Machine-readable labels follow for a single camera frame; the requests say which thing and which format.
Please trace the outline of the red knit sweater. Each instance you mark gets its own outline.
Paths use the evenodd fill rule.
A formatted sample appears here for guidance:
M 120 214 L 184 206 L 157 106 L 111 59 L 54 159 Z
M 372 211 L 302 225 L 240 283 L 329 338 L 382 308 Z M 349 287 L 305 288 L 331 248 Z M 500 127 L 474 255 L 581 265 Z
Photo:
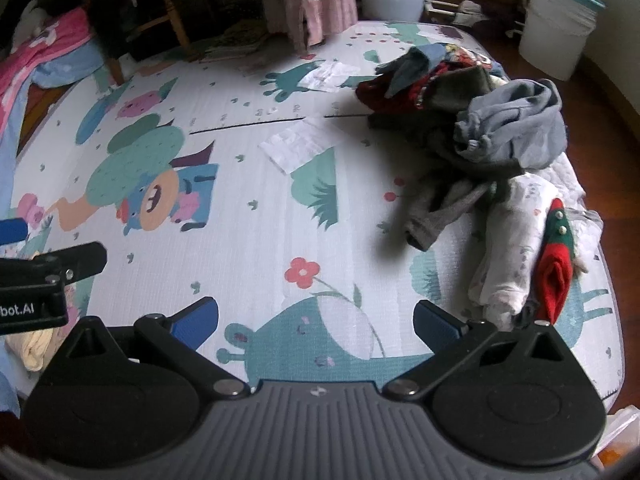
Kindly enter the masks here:
M 564 307 L 574 274 L 574 237 L 562 200 L 551 202 L 533 274 L 537 320 L 554 324 Z

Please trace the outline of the dark clothes pile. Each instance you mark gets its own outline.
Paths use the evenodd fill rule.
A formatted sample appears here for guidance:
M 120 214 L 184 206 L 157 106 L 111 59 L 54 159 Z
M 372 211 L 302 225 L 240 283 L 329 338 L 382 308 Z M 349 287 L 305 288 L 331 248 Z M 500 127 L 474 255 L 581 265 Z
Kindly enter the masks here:
M 471 162 L 454 138 L 472 99 L 493 88 L 488 66 L 453 44 L 413 47 L 356 87 L 358 100 L 372 110 L 369 127 L 398 136 L 425 158 L 404 225 L 407 242 L 421 252 L 495 183 L 523 173 L 513 157 Z

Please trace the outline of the cream folded garment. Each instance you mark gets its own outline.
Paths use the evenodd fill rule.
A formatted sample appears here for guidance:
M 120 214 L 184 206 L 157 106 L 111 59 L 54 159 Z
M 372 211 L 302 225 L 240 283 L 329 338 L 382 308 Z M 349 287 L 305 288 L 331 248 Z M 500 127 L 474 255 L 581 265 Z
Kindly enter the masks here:
M 42 372 L 64 340 L 62 328 L 6 336 L 6 345 L 20 359 L 25 370 Z

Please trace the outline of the white floral baby garment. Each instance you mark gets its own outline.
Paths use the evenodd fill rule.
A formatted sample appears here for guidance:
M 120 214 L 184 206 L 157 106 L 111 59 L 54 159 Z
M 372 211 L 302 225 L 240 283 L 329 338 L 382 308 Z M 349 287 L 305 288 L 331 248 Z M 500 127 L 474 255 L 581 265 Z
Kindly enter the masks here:
M 597 211 L 586 208 L 585 190 L 567 154 L 543 170 L 499 183 L 486 220 L 485 255 L 469 288 L 472 303 L 499 330 L 512 330 L 525 308 L 555 198 L 563 202 L 579 271 L 586 272 L 596 254 L 603 221 Z

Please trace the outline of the cartoon printed play mat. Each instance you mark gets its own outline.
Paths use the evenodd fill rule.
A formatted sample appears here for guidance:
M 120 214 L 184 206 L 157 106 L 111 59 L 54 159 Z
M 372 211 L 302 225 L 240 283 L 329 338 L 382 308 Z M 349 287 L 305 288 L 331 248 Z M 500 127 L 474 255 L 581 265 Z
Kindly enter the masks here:
M 362 22 L 299 55 L 272 46 L 217 62 L 153 60 L 112 87 L 104 70 L 75 82 L 18 155 L 10 214 L 26 240 L 2 248 L 28 260 L 91 242 L 104 270 L 65 288 L 65 337 L 81 318 L 130 325 L 203 297 L 216 332 L 198 348 L 250 385 L 263 379 L 376 382 L 430 358 L 413 310 L 430 300 L 480 320 L 469 298 L 486 248 L 495 183 L 425 252 L 404 225 L 425 158 L 373 130 L 355 90 L 413 47 L 453 44 L 514 79 L 469 35 Z M 259 144 L 296 122 L 329 118 L 347 138 L 292 174 Z M 606 405 L 624 380 L 623 341 L 598 246 L 552 324 Z M 16 410 L 42 372 L 1 341 L 1 403 Z

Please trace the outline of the pink blue blanket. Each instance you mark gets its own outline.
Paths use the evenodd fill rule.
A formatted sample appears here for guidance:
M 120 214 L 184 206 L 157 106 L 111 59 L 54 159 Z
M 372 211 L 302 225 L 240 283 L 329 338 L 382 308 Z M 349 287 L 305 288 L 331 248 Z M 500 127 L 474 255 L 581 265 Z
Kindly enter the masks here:
M 1 212 L 11 205 L 18 139 L 32 84 L 54 89 L 74 84 L 104 65 L 81 8 L 56 18 L 1 62 Z

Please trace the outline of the white paper patch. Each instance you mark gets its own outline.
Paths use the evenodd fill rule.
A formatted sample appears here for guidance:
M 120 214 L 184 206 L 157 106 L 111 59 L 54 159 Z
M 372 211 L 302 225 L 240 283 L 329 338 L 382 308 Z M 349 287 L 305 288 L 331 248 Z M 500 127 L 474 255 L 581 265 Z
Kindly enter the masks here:
M 311 116 L 275 133 L 259 147 L 284 174 L 292 174 L 346 138 L 347 133 L 329 118 Z

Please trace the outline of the grey hooded sweatshirt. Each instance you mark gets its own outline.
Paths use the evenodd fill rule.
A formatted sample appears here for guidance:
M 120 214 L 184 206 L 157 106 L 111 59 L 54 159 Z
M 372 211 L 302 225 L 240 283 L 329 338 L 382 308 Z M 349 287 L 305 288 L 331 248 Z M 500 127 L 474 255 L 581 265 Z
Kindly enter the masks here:
M 514 79 L 477 96 L 458 114 L 454 146 L 474 164 L 550 166 L 567 148 L 558 88 L 549 79 Z

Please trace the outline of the wooden chair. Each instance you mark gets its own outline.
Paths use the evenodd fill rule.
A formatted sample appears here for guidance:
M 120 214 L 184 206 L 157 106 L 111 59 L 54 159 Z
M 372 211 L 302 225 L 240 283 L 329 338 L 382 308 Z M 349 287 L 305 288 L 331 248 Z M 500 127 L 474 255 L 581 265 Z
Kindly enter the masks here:
M 181 51 L 193 53 L 174 0 L 82 0 L 82 3 L 116 84 L 126 80 L 119 59 L 152 28 L 170 27 Z

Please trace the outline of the white bucket teal rim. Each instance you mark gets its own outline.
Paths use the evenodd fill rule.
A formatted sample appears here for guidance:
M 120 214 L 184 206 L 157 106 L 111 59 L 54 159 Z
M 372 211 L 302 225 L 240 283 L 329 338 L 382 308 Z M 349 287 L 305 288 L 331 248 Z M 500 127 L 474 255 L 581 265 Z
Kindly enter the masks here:
M 605 8 L 602 0 L 527 0 L 518 52 L 548 76 L 569 80 Z

